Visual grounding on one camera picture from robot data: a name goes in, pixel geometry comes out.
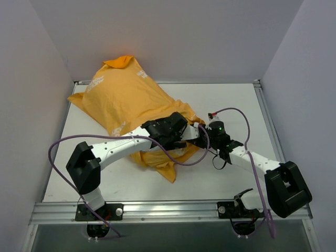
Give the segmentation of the orange Mickey Mouse pillowcase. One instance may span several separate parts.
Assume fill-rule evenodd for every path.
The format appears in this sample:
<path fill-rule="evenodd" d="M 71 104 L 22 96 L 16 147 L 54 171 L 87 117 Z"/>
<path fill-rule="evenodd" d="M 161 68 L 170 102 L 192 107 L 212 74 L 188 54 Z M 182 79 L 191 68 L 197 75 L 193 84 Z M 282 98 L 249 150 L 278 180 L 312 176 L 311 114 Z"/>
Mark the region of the orange Mickey Mouse pillowcase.
<path fill-rule="evenodd" d="M 188 103 L 169 96 L 140 66 L 134 56 L 121 56 L 102 63 L 84 92 L 68 101 L 104 127 L 110 136 L 122 136 L 149 120 L 174 112 L 189 124 L 201 124 Z"/>

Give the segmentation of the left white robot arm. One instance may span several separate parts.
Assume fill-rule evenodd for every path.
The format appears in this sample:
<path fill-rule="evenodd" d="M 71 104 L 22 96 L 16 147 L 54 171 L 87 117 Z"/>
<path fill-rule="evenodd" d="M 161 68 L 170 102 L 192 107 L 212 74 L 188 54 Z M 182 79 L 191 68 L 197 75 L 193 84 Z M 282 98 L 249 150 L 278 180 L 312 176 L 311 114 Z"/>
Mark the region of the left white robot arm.
<path fill-rule="evenodd" d="M 88 205 L 87 214 L 94 220 L 100 220 L 106 213 L 106 203 L 99 189 L 103 169 L 135 152 L 147 152 L 159 146 L 165 150 L 184 148 L 186 140 L 198 136 L 198 128 L 190 125 L 180 113 L 174 112 L 169 117 L 147 121 L 111 141 L 77 144 L 66 169 Z"/>

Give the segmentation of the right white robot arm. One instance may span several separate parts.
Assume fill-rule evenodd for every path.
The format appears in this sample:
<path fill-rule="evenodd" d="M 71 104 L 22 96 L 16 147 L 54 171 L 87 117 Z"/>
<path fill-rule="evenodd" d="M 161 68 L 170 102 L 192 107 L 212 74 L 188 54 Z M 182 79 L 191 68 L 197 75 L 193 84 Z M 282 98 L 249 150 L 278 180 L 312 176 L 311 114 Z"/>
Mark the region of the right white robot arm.
<path fill-rule="evenodd" d="M 292 161 L 285 163 L 271 160 L 245 148 L 225 131 L 224 123 L 215 120 L 205 126 L 209 145 L 226 164 L 250 171 L 257 182 L 265 182 L 265 206 L 277 216 L 286 218 L 312 201 L 312 194 L 297 166 Z"/>

